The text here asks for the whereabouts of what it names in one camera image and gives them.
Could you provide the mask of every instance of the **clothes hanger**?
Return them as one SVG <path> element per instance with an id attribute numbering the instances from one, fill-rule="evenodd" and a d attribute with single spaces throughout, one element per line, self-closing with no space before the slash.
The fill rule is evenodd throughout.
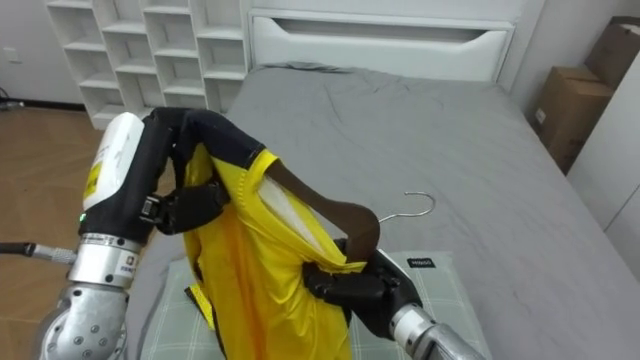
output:
<path id="1" fill-rule="evenodd" d="M 335 201 L 318 194 L 289 171 L 280 160 L 275 161 L 266 174 L 347 234 L 347 262 L 369 259 L 378 246 L 382 222 L 396 217 L 424 216 L 432 212 L 436 205 L 435 198 L 425 192 L 405 192 L 405 195 L 428 197 L 432 201 L 431 208 L 415 214 L 392 214 L 378 220 L 373 211 L 362 205 Z"/>
<path id="2" fill-rule="evenodd" d="M 422 195 L 425 197 L 428 197 L 431 200 L 431 207 L 425 211 L 419 212 L 419 213 L 415 213 L 415 214 L 392 214 L 389 216 L 385 216 L 382 219 L 378 220 L 379 224 L 382 224 L 383 222 L 396 218 L 396 217 L 418 217 L 418 216 L 424 216 L 427 215 L 429 213 L 431 213 L 435 208 L 436 208 L 436 199 L 431 196 L 431 194 L 428 194 L 426 192 L 422 192 L 422 191 L 405 191 L 404 192 L 405 195 Z"/>

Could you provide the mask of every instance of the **shelf compartment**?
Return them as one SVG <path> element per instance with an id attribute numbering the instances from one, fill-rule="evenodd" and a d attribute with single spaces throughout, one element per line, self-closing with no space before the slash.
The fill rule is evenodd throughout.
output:
<path id="1" fill-rule="evenodd" d="M 118 89 L 118 82 L 111 72 L 101 72 L 93 74 L 85 80 L 82 80 L 78 85 L 81 87 L 98 89 Z"/>
<path id="2" fill-rule="evenodd" d="M 155 75 L 156 66 L 151 59 L 129 59 L 116 67 L 116 72 Z"/>
<path id="3" fill-rule="evenodd" d="M 242 28 L 240 26 L 206 26 L 198 30 L 198 37 L 202 39 L 217 40 L 242 40 Z"/>
<path id="4" fill-rule="evenodd" d="M 202 80 L 174 79 L 164 89 L 165 94 L 204 96 Z"/>
<path id="5" fill-rule="evenodd" d="M 207 102 L 211 110 L 226 114 L 240 92 L 242 82 L 205 79 Z"/>
<path id="6" fill-rule="evenodd" d="M 54 31 L 63 48 L 105 51 L 98 24 L 91 8 L 50 7 Z"/>
<path id="7" fill-rule="evenodd" d="M 241 40 L 242 16 L 237 0 L 191 0 L 193 25 L 199 37 Z"/>
<path id="8" fill-rule="evenodd" d="M 189 7 L 181 5 L 151 5 L 144 8 L 149 14 L 189 15 Z"/>
<path id="9" fill-rule="evenodd" d="M 80 88 L 85 106 L 93 126 L 104 129 L 116 116 L 125 112 L 122 96 L 118 90 Z"/>
<path id="10" fill-rule="evenodd" d="M 107 48 L 99 37 L 85 36 L 63 46 L 65 50 L 105 52 Z"/>
<path id="11" fill-rule="evenodd" d="M 116 72 L 156 73 L 146 35 L 105 33 L 105 42 Z"/>
<path id="12" fill-rule="evenodd" d="M 94 3 L 98 25 L 104 33 L 145 34 L 137 1 L 100 0 Z"/>
<path id="13" fill-rule="evenodd" d="M 106 53 L 66 51 L 71 76 L 81 87 L 117 89 Z"/>
<path id="14" fill-rule="evenodd" d="M 189 59 L 197 59 L 198 51 L 191 48 L 191 44 L 182 43 L 166 43 L 154 53 L 156 56 L 181 57 Z"/>
<path id="15" fill-rule="evenodd" d="M 244 65 L 211 65 L 204 73 L 207 79 L 242 81 L 247 76 Z"/>
<path id="16" fill-rule="evenodd" d="M 198 60 L 157 58 L 157 65 L 165 94 L 204 96 Z"/>
<path id="17" fill-rule="evenodd" d="M 185 107 L 191 109 L 206 109 L 207 103 L 204 96 L 200 95 L 178 95 L 167 94 L 167 106 L 172 107 Z"/>
<path id="18" fill-rule="evenodd" d="M 164 106 L 160 83 L 155 75 L 117 73 L 127 111 L 136 115 Z"/>
<path id="19" fill-rule="evenodd" d="M 138 115 L 138 117 L 140 119 L 144 119 L 145 117 L 149 116 L 149 114 L 151 114 L 151 112 L 154 110 L 154 108 L 151 107 L 145 107 L 143 109 L 141 109 L 140 111 L 138 111 L 136 113 L 136 115 Z"/>
<path id="20" fill-rule="evenodd" d="M 142 21 L 118 20 L 111 25 L 105 26 L 102 31 L 107 33 L 121 34 L 146 34 L 144 23 Z"/>
<path id="21" fill-rule="evenodd" d="M 124 106 L 107 104 L 93 115 L 92 118 L 111 121 L 123 112 L 125 112 Z"/>
<path id="22" fill-rule="evenodd" d="M 247 70 L 241 41 L 198 39 L 204 77 L 244 80 Z"/>
<path id="23" fill-rule="evenodd" d="M 147 14 L 149 42 L 156 56 L 197 58 L 196 40 L 189 17 Z"/>
<path id="24" fill-rule="evenodd" d="M 47 3 L 49 7 L 91 9 L 90 0 L 54 0 Z"/>

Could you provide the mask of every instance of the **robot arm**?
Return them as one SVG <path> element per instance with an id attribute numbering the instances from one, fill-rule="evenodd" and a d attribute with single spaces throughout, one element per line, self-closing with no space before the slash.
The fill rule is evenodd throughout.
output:
<path id="1" fill-rule="evenodd" d="M 124 113 L 110 123 L 85 189 L 77 252 L 0 244 L 0 253 L 72 265 L 67 275 L 71 284 L 41 323 L 35 359 L 118 359 L 126 340 L 126 290 L 153 227 L 170 234 L 194 229 L 220 215 L 229 201 L 215 179 L 191 188 L 178 184 L 164 198 L 154 195 L 168 159 L 183 165 L 188 160 L 180 156 L 179 144 L 187 133 L 185 113 L 185 109 L 160 108 L 144 120 Z M 259 145 L 224 121 L 217 125 L 220 141 L 207 149 L 210 152 L 219 150 L 216 144 L 237 145 L 234 149 L 239 151 Z M 426 359 L 434 345 L 451 359 L 482 359 L 422 309 L 409 277 L 381 250 L 361 274 L 331 276 L 311 264 L 303 272 L 305 285 L 315 296 L 353 310 L 373 334 L 397 341 L 413 359 Z"/>
<path id="2" fill-rule="evenodd" d="M 117 359 L 126 340 L 126 290 L 153 227 L 183 232 L 211 221 L 228 202 L 215 181 L 154 195 L 181 130 L 182 116 L 174 115 L 184 111 L 172 111 L 158 109 L 144 120 L 124 113 L 110 123 L 85 189 L 77 253 L 14 246 L 14 253 L 72 265 L 71 284 L 40 325 L 34 358 Z M 181 209 L 196 200 L 197 214 L 185 216 L 193 213 Z"/>
<path id="3" fill-rule="evenodd" d="M 414 360 L 429 359 L 436 348 L 451 360 L 484 360 L 451 327 L 424 311 L 409 276 L 381 249 L 362 273 L 330 275 L 305 264 L 303 276 L 314 296 L 352 310 L 369 331 L 396 341 Z"/>

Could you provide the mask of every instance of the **mattress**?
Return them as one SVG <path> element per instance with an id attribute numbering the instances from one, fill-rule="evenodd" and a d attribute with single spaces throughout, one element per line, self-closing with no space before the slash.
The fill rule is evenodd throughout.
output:
<path id="1" fill-rule="evenodd" d="M 327 197 L 383 217 L 432 194 L 380 247 L 451 252 L 494 359 L 640 356 L 640 285 L 495 84 L 278 65 L 247 76 L 228 117 Z M 159 236 L 142 260 L 130 359 L 181 246 Z"/>

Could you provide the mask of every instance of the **cable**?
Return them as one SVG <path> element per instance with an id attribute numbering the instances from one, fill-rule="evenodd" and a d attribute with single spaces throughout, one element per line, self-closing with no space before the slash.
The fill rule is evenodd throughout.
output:
<path id="1" fill-rule="evenodd" d="M 31 256 L 35 247 L 34 243 L 1 243 L 0 254 Z"/>

